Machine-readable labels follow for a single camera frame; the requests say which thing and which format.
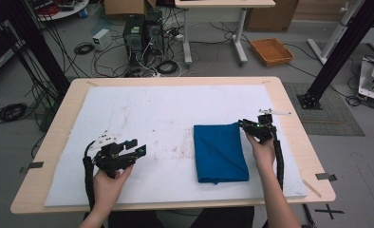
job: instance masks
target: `desk leg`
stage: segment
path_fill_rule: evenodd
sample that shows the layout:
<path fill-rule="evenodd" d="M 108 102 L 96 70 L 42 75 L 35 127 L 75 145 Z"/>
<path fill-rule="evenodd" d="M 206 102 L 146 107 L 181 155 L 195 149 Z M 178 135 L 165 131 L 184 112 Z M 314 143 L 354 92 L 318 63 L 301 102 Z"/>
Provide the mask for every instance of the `desk leg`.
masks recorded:
<path fill-rule="evenodd" d="M 240 43 L 240 37 L 241 37 L 241 32 L 243 31 L 243 25 L 244 25 L 244 19 L 246 18 L 246 12 L 247 12 L 246 8 L 243 8 L 241 10 L 240 18 L 238 20 L 237 34 L 232 36 L 234 46 L 237 50 L 237 54 L 238 54 L 238 57 L 240 59 L 240 65 L 241 66 L 248 62 L 246 54 L 244 53 L 243 47 L 241 46 L 241 43 Z"/>
<path fill-rule="evenodd" d="M 193 62 L 191 58 L 190 43 L 188 41 L 188 10 L 184 11 L 184 36 L 183 36 L 183 50 L 184 50 L 184 63 L 187 67 L 190 67 L 190 64 Z"/>

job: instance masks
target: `blue cloth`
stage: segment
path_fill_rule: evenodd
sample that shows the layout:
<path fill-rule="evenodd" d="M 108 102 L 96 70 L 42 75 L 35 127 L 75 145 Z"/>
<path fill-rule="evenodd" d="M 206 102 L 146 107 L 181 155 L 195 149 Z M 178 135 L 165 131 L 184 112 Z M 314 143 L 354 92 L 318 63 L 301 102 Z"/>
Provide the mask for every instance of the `blue cloth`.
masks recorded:
<path fill-rule="evenodd" d="M 194 146 L 198 182 L 249 180 L 237 123 L 195 125 Z"/>

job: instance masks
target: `cardboard box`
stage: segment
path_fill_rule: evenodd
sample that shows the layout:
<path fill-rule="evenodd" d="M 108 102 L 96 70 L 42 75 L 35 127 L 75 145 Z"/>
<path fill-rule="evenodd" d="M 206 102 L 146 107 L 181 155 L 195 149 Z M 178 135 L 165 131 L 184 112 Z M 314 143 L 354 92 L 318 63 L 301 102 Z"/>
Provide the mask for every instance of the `cardboard box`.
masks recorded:
<path fill-rule="evenodd" d="M 347 0 L 300 0 L 293 19 L 315 21 L 340 21 L 345 11 L 340 11 Z"/>
<path fill-rule="evenodd" d="M 128 14 L 145 14 L 154 9 L 157 0 L 104 0 L 106 15 L 123 16 Z"/>
<path fill-rule="evenodd" d="M 274 0 L 273 8 L 254 8 L 245 21 L 247 31 L 287 31 L 299 0 Z"/>

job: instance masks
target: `person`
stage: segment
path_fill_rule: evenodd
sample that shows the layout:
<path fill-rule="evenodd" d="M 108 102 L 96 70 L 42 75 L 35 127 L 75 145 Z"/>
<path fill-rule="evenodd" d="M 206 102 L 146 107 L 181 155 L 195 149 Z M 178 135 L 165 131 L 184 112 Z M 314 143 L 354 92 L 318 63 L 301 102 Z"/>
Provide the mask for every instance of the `person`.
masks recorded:
<path fill-rule="evenodd" d="M 247 133 L 246 136 L 252 145 L 252 153 L 256 160 L 256 166 L 263 187 L 268 227 L 301 227 L 297 217 L 288 205 L 273 172 L 272 164 L 275 160 L 273 141 L 268 140 L 260 144 L 255 137 Z M 155 223 L 150 223 L 150 227 L 163 227 L 153 211 L 137 212 L 141 214 L 134 217 L 134 219 L 130 219 L 129 217 L 130 213 L 134 212 L 119 213 L 123 217 L 110 214 L 132 169 L 133 166 L 129 166 L 122 173 L 118 171 L 115 179 L 108 178 L 101 170 L 98 171 L 93 180 L 95 206 L 80 228 L 99 228 L 106 218 L 109 218 L 109 227 L 110 223 L 113 223 L 113 220 L 120 223 L 120 227 L 124 227 L 122 226 L 123 222 L 132 223 L 136 220 L 147 221 L 150 219 L 155 220 Z M 228 223 L 232 225 L 231 227 L 252 227 L 253 215 L 253 207 L 208 208 L 201 212 L 192 227 L 228 227 Z"/>

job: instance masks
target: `floor mat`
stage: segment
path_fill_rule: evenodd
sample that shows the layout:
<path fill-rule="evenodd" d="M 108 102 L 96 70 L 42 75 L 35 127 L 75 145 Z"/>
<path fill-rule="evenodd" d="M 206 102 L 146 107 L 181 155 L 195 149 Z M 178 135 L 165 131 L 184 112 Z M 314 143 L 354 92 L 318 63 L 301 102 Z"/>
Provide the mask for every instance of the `floor mat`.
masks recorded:
<path fill-rule="evenodd" d="M 305 94 L 311 84 L 284 84 L 288 96 L 308 135 L 364 136 L 349 109 L 330 87 L 320 99 L 323 110 L 303 109 L 296 94 Z"/>

